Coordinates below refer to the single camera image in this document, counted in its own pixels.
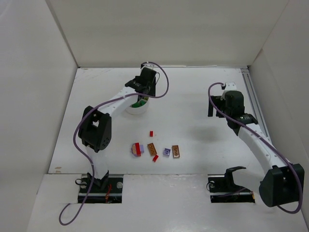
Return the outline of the green square lego brick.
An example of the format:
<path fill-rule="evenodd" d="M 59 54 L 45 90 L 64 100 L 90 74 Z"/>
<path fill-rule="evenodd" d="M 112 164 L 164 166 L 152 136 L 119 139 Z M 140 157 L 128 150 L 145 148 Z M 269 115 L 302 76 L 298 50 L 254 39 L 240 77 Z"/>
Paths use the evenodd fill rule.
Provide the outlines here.
<path fill-rule="evenodd" d="M 142 107 L 146 104 L 147 102 L 146 101 L 138 101 L 134 104 L 131 105 L 132 108 L 139 108 L 139 107 Z"/>

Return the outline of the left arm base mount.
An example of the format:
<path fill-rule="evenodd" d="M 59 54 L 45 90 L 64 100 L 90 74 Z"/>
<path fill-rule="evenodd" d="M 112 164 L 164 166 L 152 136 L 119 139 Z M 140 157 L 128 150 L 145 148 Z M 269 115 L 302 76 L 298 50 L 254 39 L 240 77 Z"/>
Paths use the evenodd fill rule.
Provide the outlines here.
<path fill-rule="evenodd" d="M 90 187 L 91 174 L 82 175 L 75 180 L 79 186 L 78 203 L 82 203 Z M 85 203 L 112 204 L 122 202 L 124 176 L 106 173 L 101 179 L 95 179 Z"/>

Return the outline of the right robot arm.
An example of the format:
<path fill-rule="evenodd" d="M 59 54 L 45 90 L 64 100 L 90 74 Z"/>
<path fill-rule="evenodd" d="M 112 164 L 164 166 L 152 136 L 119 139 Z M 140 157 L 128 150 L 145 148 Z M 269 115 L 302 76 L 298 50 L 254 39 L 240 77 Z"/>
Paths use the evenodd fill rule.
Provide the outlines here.
<path fill-rule="evenodd" d="M 240 91 L 230 90 L 222 97 L 209 95 L 208 116 L 225 118 L 227 125 L 251 150 L 264 175 L 250 173 L 245 167 L 229 168 L 225 172 L 227 185 L 258 192 L 268 207 L 298 202 L 292 213 L 297 213 L 303 203 L 305 170 L 300 164 L 292 164 L 261 131 L 257 119 L 245 113 L 244 97 Z"/>

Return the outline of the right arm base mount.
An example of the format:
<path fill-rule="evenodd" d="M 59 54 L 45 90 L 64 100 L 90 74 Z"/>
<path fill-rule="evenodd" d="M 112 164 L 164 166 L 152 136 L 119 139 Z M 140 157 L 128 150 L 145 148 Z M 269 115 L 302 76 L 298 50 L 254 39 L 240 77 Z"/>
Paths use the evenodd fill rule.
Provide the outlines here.
<path fill-rule="evenodd" d="M 226 169 L 224 174 L 209 174 L 206 189 L 210 193 L 211 203 L 255 203 L 255 197 L 249 189 L 234 183 L 233 172 L 246 169 L 236 166 Z"/>

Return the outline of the brown lego plate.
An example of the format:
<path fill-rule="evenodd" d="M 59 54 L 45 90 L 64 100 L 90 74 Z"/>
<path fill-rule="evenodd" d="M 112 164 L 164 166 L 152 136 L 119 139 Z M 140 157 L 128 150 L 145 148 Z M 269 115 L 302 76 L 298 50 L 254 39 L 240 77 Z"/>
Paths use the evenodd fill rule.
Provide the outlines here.
<path fill-rule="evenodd" d="M 178 159 L 180 157 L 180 150 L 178 145 L 172 146 L 172 154 L 174 159 Z"/>
<path fill-rule="evenodd" d="M 148 148 L 151 156 L 157 155 L 157 151 L 156 151 L 155 145 L 153 143 L 148 144 L 147 148 Z"/>

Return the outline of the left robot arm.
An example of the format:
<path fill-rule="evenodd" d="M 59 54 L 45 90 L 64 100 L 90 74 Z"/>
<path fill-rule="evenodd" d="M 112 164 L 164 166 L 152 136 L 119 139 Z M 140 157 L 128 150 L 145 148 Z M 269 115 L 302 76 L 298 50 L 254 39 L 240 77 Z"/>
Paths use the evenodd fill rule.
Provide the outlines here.
<path fill-rule="evenodd" d="M 109 171 L 98 153 L 107 148 L 112 139 L 112 121 L 123 111 L 156 97 L 157 72 L 143 66 L 140 74 L 128 81 L 110 100 L 98 106 L 88 106 L 74 132 L 73 144 L 90 162 L 87 178 L 96 187 L 107 184 Z"/>

